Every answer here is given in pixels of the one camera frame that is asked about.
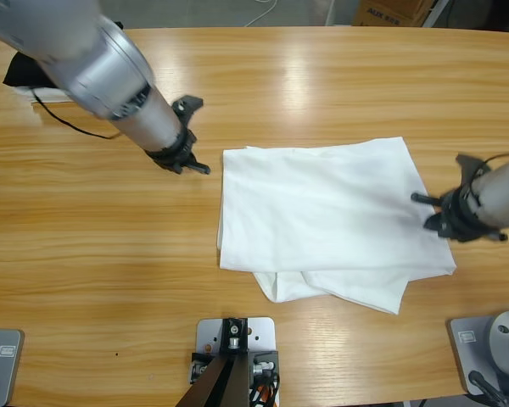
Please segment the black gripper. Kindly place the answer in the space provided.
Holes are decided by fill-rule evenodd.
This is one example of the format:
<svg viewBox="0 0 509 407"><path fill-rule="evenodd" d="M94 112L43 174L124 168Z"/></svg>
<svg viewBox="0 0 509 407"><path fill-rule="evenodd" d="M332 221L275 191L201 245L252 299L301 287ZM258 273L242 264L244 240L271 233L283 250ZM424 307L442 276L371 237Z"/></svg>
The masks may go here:
<svg viewBox="0 0 509 407"><path fill-rule="evenodd" d="M196 136L187 127L183 127L176 141L170 147L157 152L146 151L146 154L163 170L180 175L184 168L188 168L208 175L211 172L210 167L198 162L192 152L196 141Z"/></svg>
<svg viewBox="0 0 509 407"><path fill-rule="evenodd" d="M439 237L467 243L480 238L506 242L508 236L501 229L483 223L469 209L460 188L449 191L436 198L414 192L411 201L439 208L439 212L429 216L423 227L435 231Z"/></svg>

